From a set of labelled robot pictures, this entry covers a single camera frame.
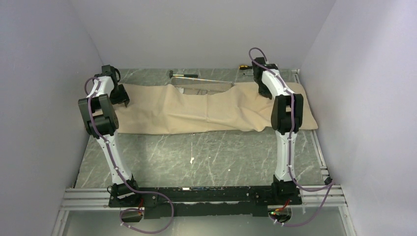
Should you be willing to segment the yellow handled screwdriver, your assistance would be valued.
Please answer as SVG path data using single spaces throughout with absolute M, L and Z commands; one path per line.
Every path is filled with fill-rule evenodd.
M 253 67 L 252 66 L 249 66 L 249 65 L 240 65 L 239 66 L 239 70 L 249 70 L 249 69 L 252 69 Z

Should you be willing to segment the aluminium frame rail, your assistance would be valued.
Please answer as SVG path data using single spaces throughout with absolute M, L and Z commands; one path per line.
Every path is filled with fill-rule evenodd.
M 326 192 L 326 190 L 317 192 L 301 191 L 302 205 L 300 205 L 300 207 L 303 210 L 307 207 L 318 207 L 325 197 Z M 110 208 L 108 204 L 109 198 L 110 194 L 105 188 L 66 189 L 52 235 L 63 235 L 63 230 L 70 211 L 121 210 L 120 208 Z M 323 207 L 338 207 L 346 235 L 355 236 L 357 234 L 341 186 L 335 185 L 332 187 Z

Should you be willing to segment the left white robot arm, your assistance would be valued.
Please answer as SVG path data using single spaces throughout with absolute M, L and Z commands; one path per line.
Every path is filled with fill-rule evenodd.
M 87 133 L 99 143 L 111 170 L 112 185 L 107 188 L 109 207 L 135 207 L 142 196 L 132 172 L 121 157 L 117 132 L 119 120 L 113 107 L 117 104 L 128 106 L 130 99 L 119 83 L 119 70 L 111 65 L 104 65 L 101 70 L 88 79 L 92 82 L 92 89 L 86 91 L 86 98 L 79 99 L 78 106 Z

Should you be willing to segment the small black hammer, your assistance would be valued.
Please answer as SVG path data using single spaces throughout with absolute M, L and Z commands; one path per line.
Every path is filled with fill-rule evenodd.
M 169 78 L 199 78 L 197 74 L 175 74 L 172 70 L 169 71 Z

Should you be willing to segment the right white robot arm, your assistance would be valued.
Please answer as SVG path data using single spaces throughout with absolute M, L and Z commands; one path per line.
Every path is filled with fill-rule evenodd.
M 259 95 L 273 101 L 270 122 L 277 136 L 278 161 L 271 198 L 275 203 L 283 204 L 290 196 L 298 194 L 293 162 L 303 119 L 303 96 L 292 91 L 281 78 L 277 65 L 267 63 L 264 57 L 253 59 L 252 68 Z

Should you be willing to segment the beige cloth wrap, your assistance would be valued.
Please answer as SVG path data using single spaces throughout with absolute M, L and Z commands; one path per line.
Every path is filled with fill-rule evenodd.
M 173 85 L 124 87 L 128 106 L 114 105 L 119 133 L 261 132 L 271 126 L 273 100 L 259 95 L 255 82 L 237 83 L 213 95 L 183 94 Z

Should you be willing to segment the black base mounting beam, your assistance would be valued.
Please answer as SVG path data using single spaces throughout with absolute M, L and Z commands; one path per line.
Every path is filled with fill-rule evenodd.
M 141 187 L 138 193 L 125 185 L 108 188 L 110 208 L 138 208 L 145 219 L 185 216 L 266 216 L 274 206 L 301 205 L 294 184 L 274 182 L 258 186 Z

